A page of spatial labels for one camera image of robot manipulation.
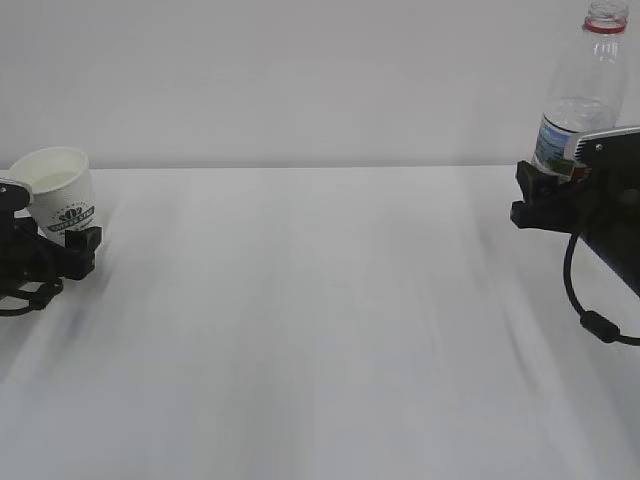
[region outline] table surface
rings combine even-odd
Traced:
[[[2,478],[637,479],[638,354],[579,327],[513,174],[95,171],[98,270],[0,323]]]

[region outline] white wall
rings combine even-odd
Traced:
[[[0,166],[50,145],[114,167],[514,163],[586,7],[2,0]]]

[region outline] white table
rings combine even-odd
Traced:
[[[0,323],[1,478],[637,479],[639,354],[578,325],[513,173],[95,172],[99,269]]]

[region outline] black cable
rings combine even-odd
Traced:
[[[573,289],[573,281],[571,280],[571,264],[573,262],[573,254],[576,251],[576,244],[580,238],[581,229],[576,229],[569,238],[569,244],[564,252],[564,264],[562,265],[562,276],[564,279],[564,288],[567,291],[567,297],[573,306],[574,310],[578,312],[581,317],[585,314],[584,307],[580,304],[576,291]]]
[[[573,288],[573,280],[571,279],[571,266],[573,263],[573,255],[576,251],[576,245],[582,232],[585,230],[591,219],[595,216],[598,208],[594,208],[583,217],[579,226],[569,237],[569,243],[564,253],[564,262],[562,265],[562,277],[564,279],[564,288],[567,291],[567,297],[574,310],[580,315],[580,325],[587,331],[595,335],[604,343],[623,343],[625,345],[640,346],[640,338],[628,337],[620,334],[620,328],[607,318],[593,310],[585,310]]]

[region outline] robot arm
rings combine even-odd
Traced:
[[[0,309],[0,316],[19,316],[43,310],[63,290],[62,278],[82,280],[95,268],[95,250],[102,240],[100,227],[65,232],[65,246],[38,234],[31,217],[16,212],[33,201],[28,185],[0,179],[0,298],[13,297],[26,305]],[[40,283],[36,291],[23,290]]]
[[[571,263],[578,238],[640,296],[640,127],[600,130],[571,137],[565,158],[591,169],[587,179],[559,184],[557,178],[526,162],[516,179],[524,201],[514,202],[511,220],[518,228],[571,234],[564,258],[564,283],[580,323],[605,343],[640,345],[578,301]]]

